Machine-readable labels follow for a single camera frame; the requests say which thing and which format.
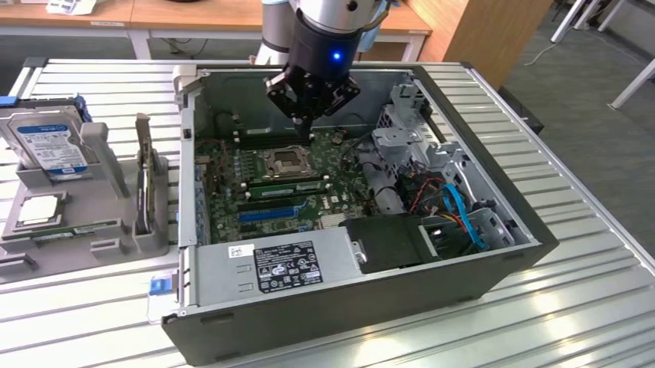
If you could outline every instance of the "power supply label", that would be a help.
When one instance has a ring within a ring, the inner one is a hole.
[[[323,282],[311,241],[255,249],[255,267],[261,293],[272,293]]]
[[[53,174],[73,174],[85,170],[86,162],[80,147],[72,144],[70,130],[62,124],[18,126],[26,149],[41,168]]]

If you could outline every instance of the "floor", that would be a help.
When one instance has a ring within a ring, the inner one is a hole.
[[[548,46],[556,23],[549,18],[528,43],[505,88],[541,120],[541,138],[619,222],[655,255],[655,84],[648,83],[620,111],[607,107],[648,60],[616,48],[595,31],[571,31],[563,42],[523,66]],[[257,41],[209,41],[199,58],[244,59]],[[180,48],[195,54],[201,40]],[[187,58],[151,40],[155,58]],[[28,56],[133,58],[129,41],[97,38],[0,38],[0,94],[6,93]]]

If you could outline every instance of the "circuit board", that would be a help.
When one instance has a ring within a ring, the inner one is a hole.
[[[360,169],[340,162],[356,139],[335,140],[337,133],[315,131],[309,146],[273,150],[243,149],[228,140],[196,141],[213,244],[333,227],[341,219],[379,212]],[[272,168],[271,154],[285,155],[301,170]],[[279,208],[288,216],[257,220]]]

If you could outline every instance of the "slotted metal table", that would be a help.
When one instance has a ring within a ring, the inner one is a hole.
[[[233,61],[201,61],[217,63]],[[148,113],[155,146],[173,160],[169,181],[177,183],[175,64],[49,60],[45,67],[22,69],[12,92],[24,98],[84,94],[94,121],[109,126],[118,158],[136,153],[134,114]],[[213,366],[655,366],[655,262],[477,72],[455,63],[421,65],[560,246],[476,301]],[[1,221],[17,160],[0,145]],[[172,251],[164,257],[0,285],[1,367],[185,366],[145,314],[149,277],[177,264],[175,185],[169,198]]]

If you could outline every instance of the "robotic arm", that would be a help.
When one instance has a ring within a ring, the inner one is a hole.
[[[264,0],[263,47],[277,52],[272,61],[280,63],[288,52],[283,72],[265,80],[265,94],[301,137],[319,117],[359,95],[349,67],[363,32],[380,25],[391,2],[296,0],[289,7],[284,0]]]

